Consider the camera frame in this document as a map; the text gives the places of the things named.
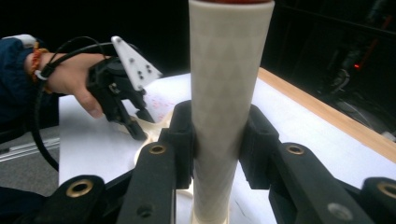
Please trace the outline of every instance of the fingers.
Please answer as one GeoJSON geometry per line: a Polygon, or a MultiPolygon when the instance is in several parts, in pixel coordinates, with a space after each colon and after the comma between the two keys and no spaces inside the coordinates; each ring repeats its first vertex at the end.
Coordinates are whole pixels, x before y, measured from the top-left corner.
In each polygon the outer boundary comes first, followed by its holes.
{"type": "Polygon", "coordinates": [[[102,107],[97,100],[86,90],[75,92],[75,97],[81,106],[95,119],[103,116],[102,107]]]}

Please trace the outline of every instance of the blue sleeve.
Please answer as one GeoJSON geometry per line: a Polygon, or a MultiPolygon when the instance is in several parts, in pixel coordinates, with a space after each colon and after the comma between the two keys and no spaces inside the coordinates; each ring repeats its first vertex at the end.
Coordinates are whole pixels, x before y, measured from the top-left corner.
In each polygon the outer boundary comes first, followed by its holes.
{"type": "Polygon", "coordinates": [[[35,85],[24,71],[24,61],[33,52],[18,38],[0,39],[0,124],[26,113],[35,85]]]}

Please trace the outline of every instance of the cylindrical object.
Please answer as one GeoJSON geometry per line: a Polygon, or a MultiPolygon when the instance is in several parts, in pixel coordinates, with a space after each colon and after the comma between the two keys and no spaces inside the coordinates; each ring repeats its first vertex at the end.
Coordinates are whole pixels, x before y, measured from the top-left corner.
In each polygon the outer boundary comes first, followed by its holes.
{"type": "Polygon", "coordinates": [[[227,222],[239,147],[275,5],[232,2],[189,1],[197,144],[192,223],[227,222]]]}

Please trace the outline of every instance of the white table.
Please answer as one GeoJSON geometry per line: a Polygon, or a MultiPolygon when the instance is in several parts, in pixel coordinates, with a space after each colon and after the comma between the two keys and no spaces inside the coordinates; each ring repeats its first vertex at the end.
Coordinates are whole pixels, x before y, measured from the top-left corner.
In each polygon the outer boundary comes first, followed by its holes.
{"type": "MultiPolygon", "coordinates": [[[[156,80],[146,87],[148,111],[160,121],[173,107],[190,100],[190,75],[156,80]]],[[[334,177],[357,188],[369,176],[396,179],[396,164],[334,127],[258,79],[252,103],[278,130],[281,142],[310,148],[334,177]]],[[[133,107],[127,105],[130,114],[133,107]]],[[[92,119],[73,96],[60,102],[59,183],[77,175],[98,175],[105,182],[134,168],[142,142],[122,133],[106,118],[92,119]]],[[[252,190],[238,165],[230,200],[231,223],[276,223],[267,190],[252,190]]],[[[188,223],[191,198],[177,195],[177,223],[188,223]]]]}

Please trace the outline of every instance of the brass insert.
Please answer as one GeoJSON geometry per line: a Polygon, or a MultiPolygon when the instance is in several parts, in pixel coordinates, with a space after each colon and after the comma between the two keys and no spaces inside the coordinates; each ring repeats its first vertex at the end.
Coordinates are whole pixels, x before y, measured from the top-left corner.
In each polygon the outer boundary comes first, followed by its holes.
{"type": "Polygon", "coordinates": [[[295,154],[295,155],[303,155],[304,154],[304,149],[297,147],[297,146],[288,146],[286,149],[291,154],[295,154]]]}
{"type": "Polygon", "coordinates": [[[390,198],[396,199],[396,184],[380,182],[376,186],[381,192],[388,195],[390,198]]]}
{"type": "Polygon", "coordinates": [[[154,146],[149,150],[151,154],[162,154],[166,151],[166,147],[164,146],[154,146]]]}
{"type": "Polygon", "coordinates": [[[81,179],[69,186],[66,195],[70,198],[77,198],[83,196],[91,191],[93,183],[89,179],[81,179]]]}

